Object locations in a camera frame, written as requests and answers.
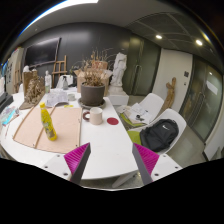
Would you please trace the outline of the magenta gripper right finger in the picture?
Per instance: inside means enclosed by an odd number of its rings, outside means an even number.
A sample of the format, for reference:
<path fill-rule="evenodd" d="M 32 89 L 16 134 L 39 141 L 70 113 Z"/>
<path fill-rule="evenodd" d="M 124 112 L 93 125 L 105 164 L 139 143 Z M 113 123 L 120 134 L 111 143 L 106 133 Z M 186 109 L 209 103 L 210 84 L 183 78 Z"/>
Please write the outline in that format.
<path fill-rule="evenodd" d="M 158 162 L 159 155 L 137 143 L 133 144 L 132 153 L 138 166 L 143 184 L 147 185 L 152 183 L 153 180 L 151 174 Z"/>

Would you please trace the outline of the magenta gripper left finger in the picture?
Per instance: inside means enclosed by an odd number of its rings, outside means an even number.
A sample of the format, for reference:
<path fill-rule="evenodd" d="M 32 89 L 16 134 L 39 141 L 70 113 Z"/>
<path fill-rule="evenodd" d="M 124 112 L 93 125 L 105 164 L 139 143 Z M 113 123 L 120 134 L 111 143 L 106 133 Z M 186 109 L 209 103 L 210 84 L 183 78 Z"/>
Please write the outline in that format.
<path fill-rule="evenodd" d="M 80 183 L 90 153 L 90 144 L 86 143 L 64 155 L 64 159 L 72 174 L 70 179 L 72 183 Z"/>

